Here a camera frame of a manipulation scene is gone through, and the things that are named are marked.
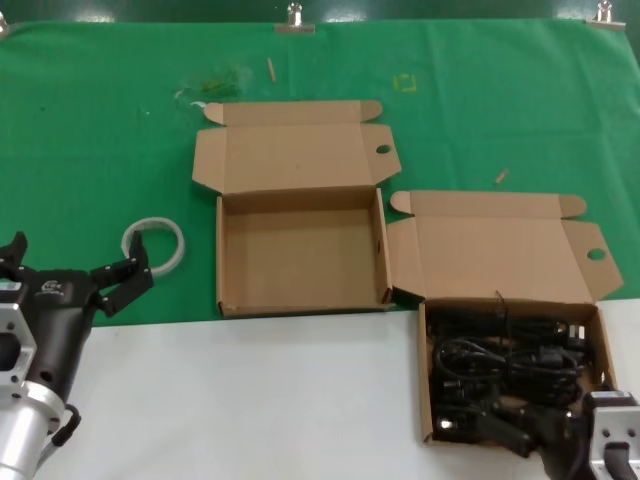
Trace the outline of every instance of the wooden stick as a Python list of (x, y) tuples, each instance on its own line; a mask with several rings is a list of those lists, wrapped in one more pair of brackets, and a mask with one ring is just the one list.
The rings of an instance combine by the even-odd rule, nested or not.
[(276, 71), (273, 69), (273, 62), (271, 62), (271, 57), (267, 58), (267, 64), (269, 65), (269, 73), (271, 74), (271, 81), (276, 83)]
[(502, 180), (505, 179), (505, 177), (509, 175), (509, 169), (505, 168), (502, 173), (500, 175), (498, 175), (498, 178), (495, 179), (494, 183), (496, 185), (500, 185), (500, 183), (502, 182)]

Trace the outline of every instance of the empty cardboard box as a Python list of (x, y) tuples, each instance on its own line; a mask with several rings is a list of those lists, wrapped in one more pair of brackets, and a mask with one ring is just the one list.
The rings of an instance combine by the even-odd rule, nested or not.
[(387, 226), (394, 288), (423, 300), (418, 320), (422, 434), (432, 439), (429, 393), (433, 345), (429, 309), (502, 308), (545, 314), (585, 327), (595, 350), (586, 390), (616, 388), (603, 319), (594, 304), (622, 286), (593, 223), (570, 218), (586, 210), (573, 195), (484, 192), (397, 192), (395, 210), (414, 215)]
[(391, 276), (376, 184), (400, 171), (375, 101), (209, 104), (193, 180), (220, 192), (225, 316), (386, 308)]

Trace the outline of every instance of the binder clip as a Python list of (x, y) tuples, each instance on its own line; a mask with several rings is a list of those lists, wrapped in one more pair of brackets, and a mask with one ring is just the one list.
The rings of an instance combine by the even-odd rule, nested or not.
[(2, 40), (8, 35), (9, 35), (9, 24), (5, 20), (4, 15), (2, 15), (2, 12), (0, 12), (0, 40)]
[(316, 33), (316, 26), (302, 21), (302, 5), (290, 3), (287, 7), (287, 23), (276, 25), (277, 33)]
[(609, 0), (598, 3), (598, 13), (593, 20), (587, 20), (587, 25), (616, 31), (623, 31), (627, 26), (626, 23), (613, 21), (613, 5)]

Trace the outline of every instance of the white surface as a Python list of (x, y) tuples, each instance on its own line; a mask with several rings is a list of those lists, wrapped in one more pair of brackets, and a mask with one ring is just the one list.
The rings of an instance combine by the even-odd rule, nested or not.
[[(640, 392), (640, 300), (601, 306)], [(538, 458), (422, 444), (415, 344), (415, 312), (96, 329), (82, 424), (36, 478), (545, 479)]]

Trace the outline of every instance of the tape roll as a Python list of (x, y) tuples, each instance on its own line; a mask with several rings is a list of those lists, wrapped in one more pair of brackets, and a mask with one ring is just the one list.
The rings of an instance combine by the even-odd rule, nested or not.
[(178, 240), (178, 247), (176, 248), (175, 253), (169, 259), (169, 261), (164, 265), (151, 269), (151, 274), (154, 277), (161, 277), (162, 275), (166, 275), (171, 270), (176, 268), (182, 261), (182, 257), (184, 257), (184, 236), (182, 235), (182, 230), (180, 230), (180, 227), (178, 227), (175, 222), (164, 217), (150, 217), (138, 220), (136, 223), (129, 226), (129, 228), (127, 228), (127, 230), (124, 232), (120, 248), (122, 248), (122, 253), (124, 253), (124, 256), (129, 258), (129, 244), (131, 243), (133, 232), (135, 232), (136, 230), (142, 231), (156, 229), (170, 230), (174, 233), (176, 239)]

